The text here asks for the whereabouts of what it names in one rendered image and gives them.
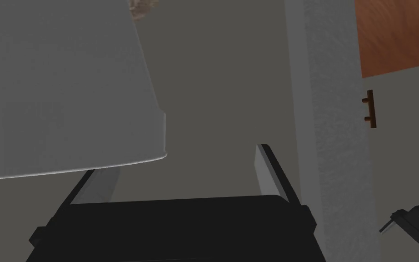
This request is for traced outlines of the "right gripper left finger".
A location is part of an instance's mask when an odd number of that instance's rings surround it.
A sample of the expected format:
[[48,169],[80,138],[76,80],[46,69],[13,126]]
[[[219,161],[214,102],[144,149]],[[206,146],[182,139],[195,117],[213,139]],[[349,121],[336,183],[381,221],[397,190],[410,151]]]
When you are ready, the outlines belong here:
[[88,170],[68,195],[64,205],[110,202],[119,175],[119,167]]

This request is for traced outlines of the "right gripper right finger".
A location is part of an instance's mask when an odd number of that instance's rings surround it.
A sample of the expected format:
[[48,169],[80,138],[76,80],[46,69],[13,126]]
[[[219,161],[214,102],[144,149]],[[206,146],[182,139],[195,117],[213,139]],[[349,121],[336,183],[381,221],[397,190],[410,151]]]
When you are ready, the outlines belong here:
[[300,204],[297,194],[269,145],[256,145],[254,168],[262,195],[278,195],[291,204]]

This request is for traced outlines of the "white cupboard door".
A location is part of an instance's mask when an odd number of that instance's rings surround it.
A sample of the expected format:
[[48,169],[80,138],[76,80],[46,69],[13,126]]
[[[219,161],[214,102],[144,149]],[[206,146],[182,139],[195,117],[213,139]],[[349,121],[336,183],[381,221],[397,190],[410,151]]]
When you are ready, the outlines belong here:
[[374,95],[376,128],[365,127],[377,228],[391,213],[419,205],[419,66],[363,79]]

